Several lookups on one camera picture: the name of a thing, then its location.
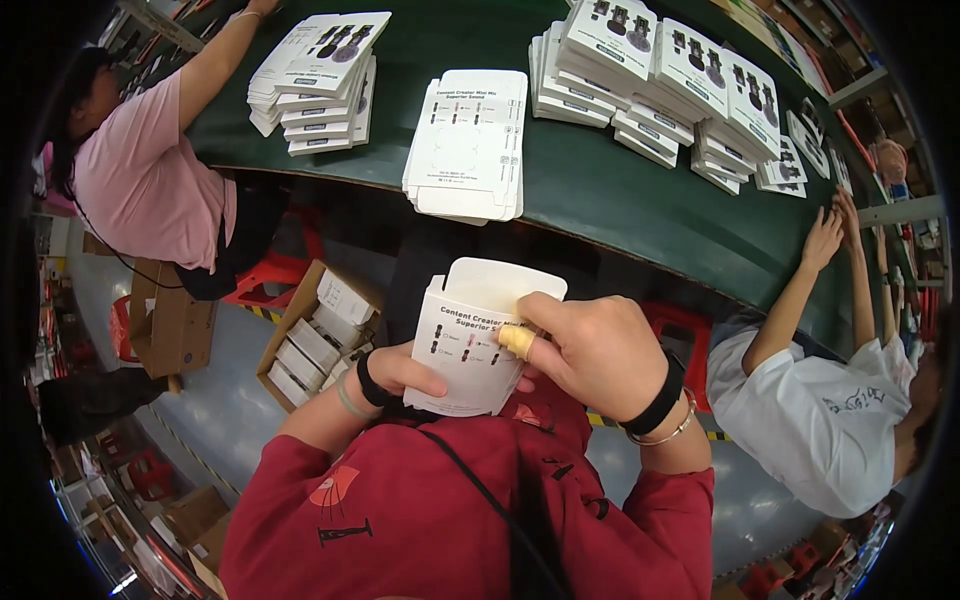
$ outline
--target red t-shirt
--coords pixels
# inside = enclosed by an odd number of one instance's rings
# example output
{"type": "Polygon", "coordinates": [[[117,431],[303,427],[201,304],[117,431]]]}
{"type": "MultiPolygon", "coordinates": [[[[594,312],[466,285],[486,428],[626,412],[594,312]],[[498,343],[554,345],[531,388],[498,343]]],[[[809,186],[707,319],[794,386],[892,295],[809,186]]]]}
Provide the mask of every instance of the red t-shirt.
{"type": "MultiPolygon", "coordinates": [[[[576,598],[709,598],[713,469],[642,472],[621,511],[584,456],[583,405],[544,377],[500,415],[420,429],[449,444],[505,507],[519,457],[540,472],[576,598]]],[[[278,436],[234,510],[220,577],[230,600],[504,598],[509,539],[451,458],[411,427],[377,425],[333,465],[278,436]]]]}

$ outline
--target pink t-shirt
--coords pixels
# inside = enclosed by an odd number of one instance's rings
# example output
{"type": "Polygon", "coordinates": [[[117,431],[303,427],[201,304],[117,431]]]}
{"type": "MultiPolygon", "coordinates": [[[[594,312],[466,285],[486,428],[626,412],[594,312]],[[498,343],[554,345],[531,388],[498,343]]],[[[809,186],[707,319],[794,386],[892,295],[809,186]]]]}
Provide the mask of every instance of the pink t-shirt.
{"type": "Polygon", "coordinates": [[[180,72],[120,105],[77,152],[74,190],[95,233],[115,250],[213,272],[236,185],[206,168],[180,132],[180,72]]]}

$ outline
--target black wristband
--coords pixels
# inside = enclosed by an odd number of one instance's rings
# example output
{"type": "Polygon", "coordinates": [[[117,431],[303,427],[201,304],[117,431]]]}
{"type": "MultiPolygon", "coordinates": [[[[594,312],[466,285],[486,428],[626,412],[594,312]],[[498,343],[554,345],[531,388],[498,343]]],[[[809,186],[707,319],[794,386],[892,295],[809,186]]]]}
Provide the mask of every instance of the black wristband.
{"type": "Polygon", "coordinates": [[[370,360],[370,353],[364,352],[360,360],[357,361],[357,378],[360,379],[360,390],[363,391],[363,397],[367,399],[367,402],[378,408],[383,408],[387,405],[387,402],[396,398],[396,396],[373,381],[373,378],[370,377],[370,370],[367,368],[368,360],[370,360]]]}
{"type": "Polygon", "coordinates": [[[680,392],[684,388],[686,376],[684,364],[671,350],[664,348],[663,353],[666,354],[667,371],[666,381],[663,382],[660,393],[638,417],[620,423],[624,429],[635,436],[645,436],[656,429],[670,414],[670,410],[677,403],[680,392]]]}

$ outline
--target hand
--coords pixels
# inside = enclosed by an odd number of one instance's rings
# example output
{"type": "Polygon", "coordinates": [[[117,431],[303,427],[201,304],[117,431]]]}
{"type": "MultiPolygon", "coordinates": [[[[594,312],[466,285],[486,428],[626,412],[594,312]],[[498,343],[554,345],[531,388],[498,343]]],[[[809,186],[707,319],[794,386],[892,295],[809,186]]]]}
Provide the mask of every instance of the hand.
{"type": "Polygon", "coordinates": [[[553,343],[533,341],[528,362],[601,415],[632,420],[660,393],[666,356],[633,300],[560,302],[534,292],[516,308],[553,336],[553,343]]]}
{"type": "Polygon", "coordinates": [[[276,8],[279,0],[250,0],[247,3],[246,12],[256,12],[260,17],[267,16],[276,8]]]}
{"type": "Polygon", "coordinates": [[[881,273],[887,274],[890,271],[887,264],[887,233],[883,230],[883,225],[876,228],[876,264],[881,273]]]}
{"type": "Polygon", "coordinates": [[[821,206],[817,211],[817,221],[806,236],[804,242],[803,258],[800,260],[801,267],[815,269],[820,273],[824,267],[829,264],[830,259],[840,249],[840,240],[843,239],[843,218],[836,206],[830,211],[827,220],[824,221],[824,208],[821,206]]]}
{"type": "Polygon", "coordinates": [[[863,252],[863,242],[860,239],[860,216],[853,205],[853,198],[842,185],[837,185],[837,193],[833,194],[833,210],[843,217],[844,246],[850,252],[863,252]]]}
{"type": "Polygon", "coordinates": [[[413,342],[377,348],[367,359],[370,378],[394,396],[403,396],[407,388],[432,397],[446,396],[446,382],[432,369],[411,358],[413,351],[413,342]]]}

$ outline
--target bracelet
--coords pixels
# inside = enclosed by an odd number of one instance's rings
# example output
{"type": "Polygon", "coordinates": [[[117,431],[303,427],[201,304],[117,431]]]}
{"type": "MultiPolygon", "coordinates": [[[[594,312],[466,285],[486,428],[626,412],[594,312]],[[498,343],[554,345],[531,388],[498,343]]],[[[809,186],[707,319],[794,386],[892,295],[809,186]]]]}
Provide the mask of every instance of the bracelet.
{"type": "Polygon", "coordinates": [[[675,437],[679,436],[680,434],[682,434],[682,433],[684,432],[684,430],[685,430],[685,429],[690,425],[690,423],[693,421],[693,413],[695,413],[696,410],[697,410],[697,403],[696,403],[696,401],[693,399],[693,392],[691,392],[690,389],[687,388],[686,386],[684,386],[684,394],[686,394],[686,399],[690,402],[690,410],[686,413],[686,419],[684,419],[684,422],[680,423],[680,426],[677,427],[677,430],[676,430],[676,431],[674,431],[673,433],[671,433],[671,434],[668,435],[667,437],[663,438],[662,440],[657,440],[656,442],[641,442],[640,439],[639,439],[639,436],[637,436],[637,435],[635,435],[635,434],[627,431],[627,439],[630,440],[631,442],[633,442],[633,443],[636,444],[636,445],[647,445],[647,446],[649,446],[649,445],[660,445],[660,444],[663,444],[664,442],[669,442],[669,441],[672,440],[673,438],[675,438],[675,437]]]}
{"type": "Polygon", "coordinates": [[[351,415],[354,415],[358,419],[363,420],[374,420],[380,416],[380,413],[383,412],[383,409],[376,411],[375,413],[368,413],[360,410],[356,406],[353,406],[353,402],[350,401],[350,395],[347,393],[347,376],[350,374],[349,370],[346,370],[340,373],[340,376],[337,377],[337,394],[340,395],[340,402],[344,405],[344,408],[347,409],[351,415]]]}

